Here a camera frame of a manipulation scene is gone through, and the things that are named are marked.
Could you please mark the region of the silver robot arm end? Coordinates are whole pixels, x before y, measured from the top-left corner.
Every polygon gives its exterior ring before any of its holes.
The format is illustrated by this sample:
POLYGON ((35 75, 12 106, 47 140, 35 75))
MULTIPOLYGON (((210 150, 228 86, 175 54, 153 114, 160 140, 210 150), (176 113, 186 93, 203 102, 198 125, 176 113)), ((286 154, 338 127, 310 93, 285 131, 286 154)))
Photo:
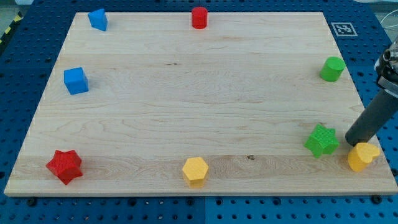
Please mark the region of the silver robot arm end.
POLYGON ((377 84, 397 98, 397 38, 381 54, 374 66, 377 84))

